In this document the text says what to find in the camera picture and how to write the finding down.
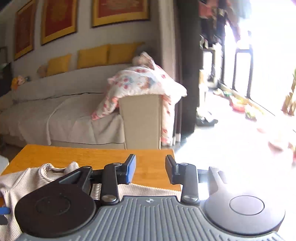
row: sofa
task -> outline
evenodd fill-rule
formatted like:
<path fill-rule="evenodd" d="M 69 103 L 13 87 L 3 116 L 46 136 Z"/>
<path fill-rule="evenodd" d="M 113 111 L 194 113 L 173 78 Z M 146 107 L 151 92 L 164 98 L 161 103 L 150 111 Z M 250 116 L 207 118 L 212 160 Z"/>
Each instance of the sofa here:
<path fill-rule="evenodd" d="M 160 95 L 124 97 L 115 112 L 91 119 L 104 98 L 107 79 L 129 66 L 77 69 L 19 86 L 0 97 L 0 135 L 20 147 L 159 149 Z"/>

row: yellow pillow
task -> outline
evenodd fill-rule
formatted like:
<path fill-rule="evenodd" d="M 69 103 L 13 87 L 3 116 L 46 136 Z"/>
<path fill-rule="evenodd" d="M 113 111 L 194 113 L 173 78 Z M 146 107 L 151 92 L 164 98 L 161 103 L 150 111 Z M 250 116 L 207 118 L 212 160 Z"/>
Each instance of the yellow pillow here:
<path fill-rule="evenodd" d="M 65 56 L 50 59 L 47 64 L 46 76 L 67 72 L 71 56 L 72 54 L 67 54 Z"/>
<path fill-rule="evenodd" d="M 79 50 L 77 69 L 107 65 L 109 47 L 110 45 L 107 44 L 96 48 Z"/>
<path fill-rule="evenodd" d="M 112 44 L 110 46 L 108 64 L 128 64 L 131 63 L 138 46 L 141 43 L 132 44 Z"/>

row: gray ribbed plate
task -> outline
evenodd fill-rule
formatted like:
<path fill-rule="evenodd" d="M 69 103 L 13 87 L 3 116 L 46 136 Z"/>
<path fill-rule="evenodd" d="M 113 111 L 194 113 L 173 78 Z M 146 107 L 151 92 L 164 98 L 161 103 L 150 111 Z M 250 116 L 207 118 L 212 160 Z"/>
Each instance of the gray ribbed plate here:
<path fill-rule="evenodd" d="M 43 239 L 22 234 L 18 241 L 283 241 L 276 233 L 239 237 L 210 224 L 200 209 L 179 203 L 175 196 L 124 197 L 100 209 L 94 219 L 75 234 Z"/>

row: gray round joint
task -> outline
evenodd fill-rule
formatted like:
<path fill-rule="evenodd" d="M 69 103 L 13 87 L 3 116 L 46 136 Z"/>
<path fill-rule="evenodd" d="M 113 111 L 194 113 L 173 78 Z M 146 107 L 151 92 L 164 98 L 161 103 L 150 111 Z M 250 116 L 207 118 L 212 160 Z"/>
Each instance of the gray round joint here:
<path fill-rule="evenodd" d="M 198 197 L 194 195 L 185 195 L 182 199 L 186 202 L 194 203 L 198 200 Z"/>
<path fill-rule="evenodd" d="M 114 202 L 114 201 L 116 201 L 116 197 L 114 196 L 114 195 L 104 195 L 103 197 L 102 197 L 102 200 L 104 201 L 104 202 Z"/>

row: gold picture frame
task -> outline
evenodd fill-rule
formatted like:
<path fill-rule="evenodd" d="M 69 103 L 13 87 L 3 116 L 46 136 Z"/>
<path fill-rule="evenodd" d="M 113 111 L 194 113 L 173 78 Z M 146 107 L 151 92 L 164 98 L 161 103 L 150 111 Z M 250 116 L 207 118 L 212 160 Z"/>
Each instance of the gold picture frame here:
<path fill-rule="evenodd" d="M 31 0 L 15 14 L 15 60 L 34 49 L 35 13 L 36 0 Z"/>
<path fill-rule="evenodd" d="M 149 0 L 93 0 L 92 27 L 149 20 Z"/>
<path fill-rule="evenodd" d="M 77 32 L 78 0 L 44 0 L 41 45 Z"/>

